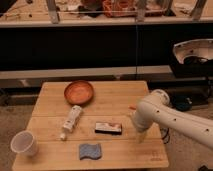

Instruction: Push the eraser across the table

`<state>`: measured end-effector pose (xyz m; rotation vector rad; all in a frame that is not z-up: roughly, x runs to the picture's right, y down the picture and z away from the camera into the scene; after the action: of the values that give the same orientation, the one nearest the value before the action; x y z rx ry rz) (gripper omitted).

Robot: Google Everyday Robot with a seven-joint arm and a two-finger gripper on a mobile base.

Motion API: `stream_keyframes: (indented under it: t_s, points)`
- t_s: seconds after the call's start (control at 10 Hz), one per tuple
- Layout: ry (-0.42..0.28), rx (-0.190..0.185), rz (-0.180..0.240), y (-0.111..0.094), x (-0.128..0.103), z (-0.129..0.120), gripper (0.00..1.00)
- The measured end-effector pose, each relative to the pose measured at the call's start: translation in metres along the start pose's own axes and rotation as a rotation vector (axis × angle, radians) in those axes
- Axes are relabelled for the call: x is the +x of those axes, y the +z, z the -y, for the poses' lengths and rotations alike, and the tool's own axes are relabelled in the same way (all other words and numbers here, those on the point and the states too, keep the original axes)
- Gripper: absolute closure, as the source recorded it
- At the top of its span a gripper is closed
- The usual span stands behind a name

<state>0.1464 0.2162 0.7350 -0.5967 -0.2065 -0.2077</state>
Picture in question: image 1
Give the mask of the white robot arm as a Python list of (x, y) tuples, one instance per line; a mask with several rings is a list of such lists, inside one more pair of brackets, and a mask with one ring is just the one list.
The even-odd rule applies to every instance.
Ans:
[(213, 149), (213, 120), (177, 111), (169, 103), (169, 95), (161, 89), (144, 96), (132, 115), (135, 129), (144, 132), (153, 123), (162, 124)]

